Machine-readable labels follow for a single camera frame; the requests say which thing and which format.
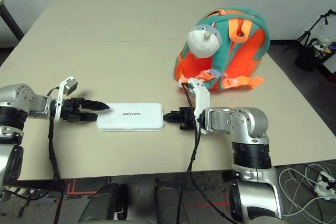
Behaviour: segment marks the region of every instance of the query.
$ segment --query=beige table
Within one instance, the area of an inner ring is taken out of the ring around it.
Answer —
[[[74,97],[159,102],[164,113],[187,106],[172,77],[187,32],[223,0],[53,0],[0,68],[0,86],[24,82],[45,94],[72,75]],[[212,106],[255,106],[269,118],[274,165],[335,158],[336,139],[308,102],[264,56],[255,90],[212,94]],[[48,122],[27,120],[20,179],[52,178]],[[63,178],[185,171],[194,133],[165,124],[159,132],[100,132],[95,123],[56,126]],[[230,169],[228,137],[203,135],[194,170]]]

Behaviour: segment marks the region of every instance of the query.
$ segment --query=orange backpack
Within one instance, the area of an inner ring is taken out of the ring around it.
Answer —
[[[208,37],[217,38],[220,46],[213,55],[198,58],[191,52],[187,40],[175,63],[174,77],[179,83],[196,78],[208,89],[225,90],[245,85],[254,88],[263,81],[259,76],[251,78],[270,43],[260,14],[244,7],[218,8],[205,15],[196,30],[206,41]]]

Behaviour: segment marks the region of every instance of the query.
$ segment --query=tripod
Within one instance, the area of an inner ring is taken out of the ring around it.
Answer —
[[[306,42],[305,42],[305,45],[304,47],[307,46],[307,43],[309,41],[309,37],[311,35],[311,30],[314,28],[314,26],[322,19],[324,18],[324,23],[327,25],[328,24],[328,20],[327,20],[327,17],[330,16],[330,15],[336,15],[336,12],[334,12],[332,9],[330,9],[327,13],[323,14],[320,16],[320,18],[314,23],[314,25],[312,25],[312,27],[310,27],[310,29],[308,31],[304,31],[304,33],[299,37],[297,38],[295,41],[293,41],[293,43],[291,43],[290,45],[288,45],[284,51],[288,50],[289,48],[291,47],[294,47],[294,48],[297,48],[298,45],[301,46],[301,41],[304,40],[304,38],[306,38]]]

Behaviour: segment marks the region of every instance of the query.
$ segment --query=table leg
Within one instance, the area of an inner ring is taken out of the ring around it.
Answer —
[[[18,39],[18,41],[21,41],[24,33],[21,31],[9,11],[7,10],[6,6],[4,4],[0,4],[0,16],[4,20],[4,22],[7,24],[7,26],[10,28],[12,33],[15,35],[15,37]]]

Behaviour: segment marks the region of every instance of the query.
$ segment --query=plush doll head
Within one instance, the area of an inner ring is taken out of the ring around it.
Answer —
[[[211,57],[222,43],[219,31],[210,25],[195,26],[187,36],[190,51],[197,58]]]

